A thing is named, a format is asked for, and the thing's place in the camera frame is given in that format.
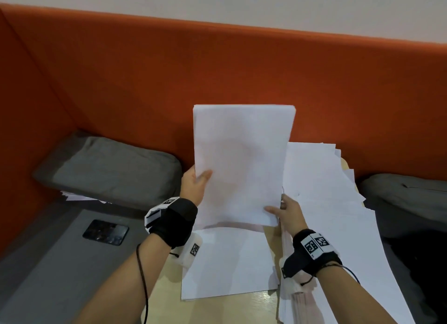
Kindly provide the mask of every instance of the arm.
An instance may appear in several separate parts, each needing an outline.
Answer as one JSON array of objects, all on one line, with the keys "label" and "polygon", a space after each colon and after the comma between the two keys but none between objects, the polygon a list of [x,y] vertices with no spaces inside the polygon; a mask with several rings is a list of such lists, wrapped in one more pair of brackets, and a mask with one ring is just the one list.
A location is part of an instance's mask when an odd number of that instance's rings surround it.
[{"label": "arm", "polygon": [[[183,175],[180,197],[189,199],[198,206],[203,199],[205,186],[211,175],[212,171],[208,170],[196,178],[193,166]],[[169,222],[163,222],[162,233],[166,234],[165,239],[151,233],[139,248],[148,295],[151,294],[171,251],[171,246],[165,241],[167,240],[173,246],[182,246],[191,235],[193,222],[182,226],[181,231],[179,231],[179,225],[182,224],[171,224],[171,222],[172,218],[169,219]],[[140,317],[145,300],[136,253],[133,253],[98,289],[93,298],[81,310],[74,323],[133,324]]]},{"label": "arm", "polygon": [[[298,202],[285,194],[282,200],[281,209],[266,206],[265,210],[278,216],[294,237],[308,226]],[[388,312],[343,268],[325,267],[317,272],[316,277],[339,324],[396,324]]]}]

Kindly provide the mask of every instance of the black smartphone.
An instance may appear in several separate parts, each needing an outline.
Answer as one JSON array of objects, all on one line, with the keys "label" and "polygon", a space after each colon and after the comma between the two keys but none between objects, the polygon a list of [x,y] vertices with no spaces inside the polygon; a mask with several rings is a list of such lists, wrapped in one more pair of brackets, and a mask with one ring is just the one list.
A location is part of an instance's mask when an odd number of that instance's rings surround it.
[{"label": "black smartphone", "polygon": [[86,239],[119,246],[126,237],[129,227],[95,219],[82,235]]}]

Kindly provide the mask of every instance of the orange padded partition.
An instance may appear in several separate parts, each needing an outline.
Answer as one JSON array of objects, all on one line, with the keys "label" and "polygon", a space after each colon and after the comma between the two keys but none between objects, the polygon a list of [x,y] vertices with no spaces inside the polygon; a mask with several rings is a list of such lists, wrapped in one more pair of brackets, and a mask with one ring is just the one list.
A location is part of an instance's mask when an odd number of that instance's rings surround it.
[{"label": "orange padded partition", "polygon": [[75,125],[1,12],[0,36],[1,254],[54,198],[31,172]]},{"label": "orange padded partition", "polygon": [[3,5],[82,129],[193,163],[194,104],[292,104],[357,176],[447,180],[447,46]]}]

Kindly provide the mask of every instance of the wooden table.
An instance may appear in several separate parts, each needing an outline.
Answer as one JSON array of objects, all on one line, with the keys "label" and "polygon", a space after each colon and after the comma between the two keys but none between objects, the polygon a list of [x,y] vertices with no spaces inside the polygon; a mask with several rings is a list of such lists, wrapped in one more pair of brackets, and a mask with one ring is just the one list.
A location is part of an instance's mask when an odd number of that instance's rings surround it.
[{"label": "wooden table", "polygon": [[[349,169],[342,158],[342,168]],[[276,271],[282,257],[281,229],[264,227]],[[182,301],[182,267],[167,259],[149,299],[148,323],[163,324],[275,324],[278,290]]]}]

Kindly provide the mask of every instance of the wire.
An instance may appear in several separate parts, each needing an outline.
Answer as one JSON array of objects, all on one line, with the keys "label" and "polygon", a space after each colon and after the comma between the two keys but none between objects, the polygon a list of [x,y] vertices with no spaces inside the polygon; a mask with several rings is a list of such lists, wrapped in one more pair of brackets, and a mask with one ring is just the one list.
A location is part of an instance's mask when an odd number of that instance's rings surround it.
[{"label": "wire", "polygon": [[[340,264],[326,264],[326,265],[323,265],[323,266],[321,267],[321,269],[327,268],[327,267],[329,267],[329,266],[338,266],[338,267],[340,267],[340,268],[344,268],[344,269],[348,270],[348,271],[351,273],[351,275],[355,278],[355,280],[360,284],[360,281],[359,281],[359,279],[357,278],[357,276],[354,274],[354,272],[352,272],[351,269],[347,268],[347,267],[344,266],[344,265],[340,265]],[[310,281],[313,280],[314,277],[315,277],[315,276],[310,277],[310,279],[309,279],[307,282],[300,283],[300,285],[301,285],[302,287],[305,286],[306,284],[310,283]]]},{"label": "wire", "polygon": [[146,280],[144,279],[144,272],[142,271],[141,261],[139,258],[139,246],[141,244],[137,245],[137,261],[138,261],[138,267],[140,269],[141,279],[142,279],[142,286],[144,287],[144,295],[146,296],[146,315],[144,315],[144,322],[143,324],[146,324],[146,321],[148,320],[148,306],[149,306],[149,297],[148,297],[148,288],[146,287]]}]

